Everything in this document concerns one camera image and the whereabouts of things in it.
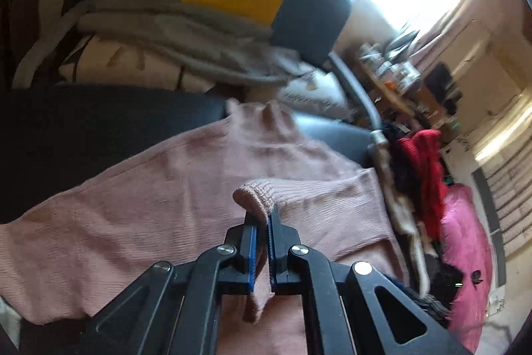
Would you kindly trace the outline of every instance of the red clothing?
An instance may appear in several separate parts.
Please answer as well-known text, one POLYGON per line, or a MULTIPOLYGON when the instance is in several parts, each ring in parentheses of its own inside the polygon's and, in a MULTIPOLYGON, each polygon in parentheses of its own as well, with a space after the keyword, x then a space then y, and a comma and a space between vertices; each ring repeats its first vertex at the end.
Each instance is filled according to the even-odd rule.
POLYGON ((444 199, 448 192, 443 183, 443 169, 440 164, 440 136, 438 130, 421 130, 411 139, 399 139, 421 180, 421 219, 427 228, 427 234, 433 240, 440 238, 444 199))

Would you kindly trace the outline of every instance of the floor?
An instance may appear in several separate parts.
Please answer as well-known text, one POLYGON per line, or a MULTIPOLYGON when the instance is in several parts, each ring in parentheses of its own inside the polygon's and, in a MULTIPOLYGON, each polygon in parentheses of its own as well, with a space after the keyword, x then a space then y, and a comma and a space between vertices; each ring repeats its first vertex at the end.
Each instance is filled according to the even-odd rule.
POLYGON ((502 355, 532 308, 532 243, 508 257, 504 309, 487 319, 476 355, 502 355))

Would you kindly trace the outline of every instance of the dark blue fabric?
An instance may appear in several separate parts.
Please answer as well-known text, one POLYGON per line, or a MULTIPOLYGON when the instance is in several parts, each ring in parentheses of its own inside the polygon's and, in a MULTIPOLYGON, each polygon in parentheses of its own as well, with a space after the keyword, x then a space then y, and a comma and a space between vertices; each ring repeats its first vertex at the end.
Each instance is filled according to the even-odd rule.
POLYGON ((304 61, 322 65, 350 11, 350 0, 283 0, 272 24, 271 44, 297 50, 304 61))

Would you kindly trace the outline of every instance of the chair armrest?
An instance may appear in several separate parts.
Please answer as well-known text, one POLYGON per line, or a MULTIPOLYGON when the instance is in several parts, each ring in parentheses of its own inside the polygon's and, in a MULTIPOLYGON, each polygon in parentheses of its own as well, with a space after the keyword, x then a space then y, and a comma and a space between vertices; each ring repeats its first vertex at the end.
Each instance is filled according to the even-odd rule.
POLYGON ((345 65, 344 61, 336 53, 329 53, 329 60, 331 61, 332 69, 336 78, 340 82, 341 87, 344 89, 345 94, 348 98, 353 98, 357 100, 364 110, 368 114, 369 121, 371 123, 371 128, 373 130, 381 129, 381 120, 380 115, 377 109, 375 108, 373 101, 369 98, 369 95, 366 93, 360 82, 356 79, 353 72, 345 65))

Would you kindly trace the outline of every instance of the metal screw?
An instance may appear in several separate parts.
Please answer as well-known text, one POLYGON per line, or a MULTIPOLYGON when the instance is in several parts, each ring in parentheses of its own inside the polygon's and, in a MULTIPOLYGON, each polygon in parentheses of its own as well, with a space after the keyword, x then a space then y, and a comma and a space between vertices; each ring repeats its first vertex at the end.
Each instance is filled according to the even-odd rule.
POLYGON ((306 245, 302 244, 293 245, 290 250, 292 250, 292 253, 297 256, 305 256, 305 254, 309 252, 309 248, 306 245))
POLYGON ((164 260, 157 262, 156 264, 153 264, 153 266, 162 269, 164 272, 168 272, 172 269, 172 265, 169 264, 169 262, 164 261, 164 260))
POLYGON ((373 267, 368 262, 356 262, 353 265, 353 269, 357 274, 368 275, 373 270, 373 267))
POLYGON ((235 248, 231 244, 219 245, 216 250, 218 250, 218 253, 220 253, 222 256, 228 256, 229 254, 233 254, 235 252, 235 248))

